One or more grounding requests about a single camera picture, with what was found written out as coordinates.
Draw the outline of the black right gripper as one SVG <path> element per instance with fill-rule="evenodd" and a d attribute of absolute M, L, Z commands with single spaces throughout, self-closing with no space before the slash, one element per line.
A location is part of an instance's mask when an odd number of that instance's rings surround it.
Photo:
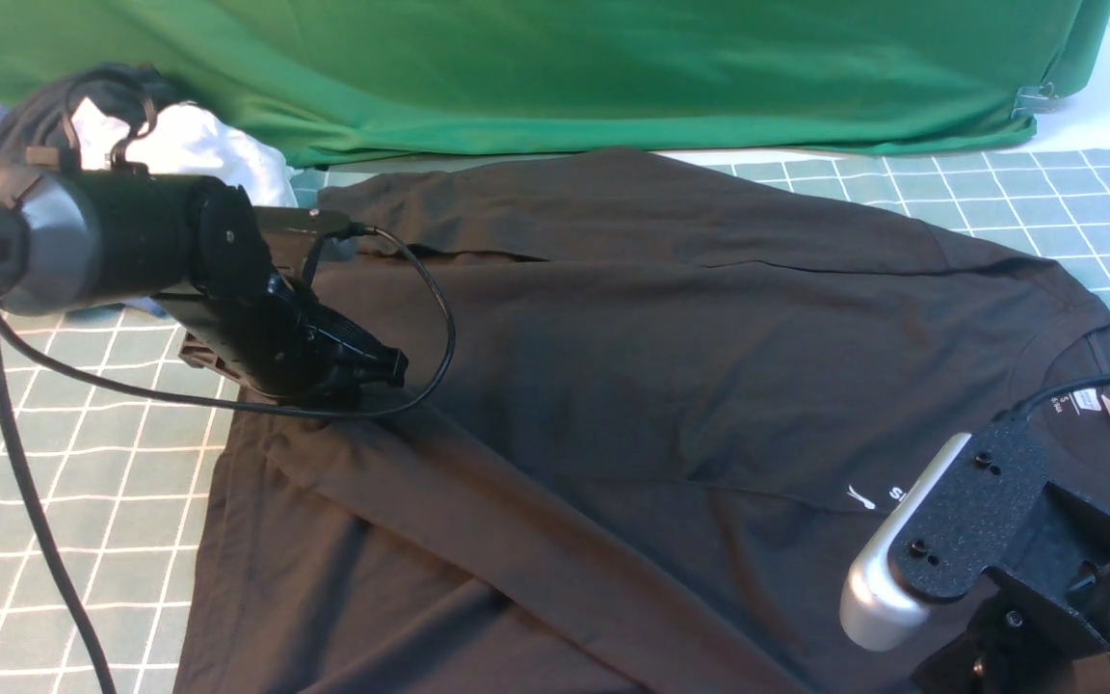
<path fill-rule="evenodd" d="M 912 673 L 921 693 L 1110 693 L 1110 515 L 1057 485 L 998 563 L 995 594 Z"/>

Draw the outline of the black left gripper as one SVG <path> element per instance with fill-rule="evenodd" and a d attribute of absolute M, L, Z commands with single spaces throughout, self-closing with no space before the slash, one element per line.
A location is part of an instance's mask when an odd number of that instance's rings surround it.
<path fill-rule="evenodd" d="M 314 412 L 356 412 L 362 386 L 406 383 L 406 353 L 386 344 L 349 344 L 320 334 L 317 299 L 297 271 L 278 266 L 248 194 L 215 177 L 185 177 L 181 200 L 185 269 L 154 302 L 206 346 L 224 373 L 274 401 Z"/>

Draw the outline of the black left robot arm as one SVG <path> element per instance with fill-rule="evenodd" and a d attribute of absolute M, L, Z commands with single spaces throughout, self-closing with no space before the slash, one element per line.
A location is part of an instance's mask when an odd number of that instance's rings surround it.
<path fill-rule="evenodd" d="M 182 359 L 279 404 L 353 406 L 400 388 L 407 358 L 311 283 L 343 214 L 256 207 L 218 177 L 0 170 L 0 310 L 43 316 L 147 298 L 188 333 Z"/>

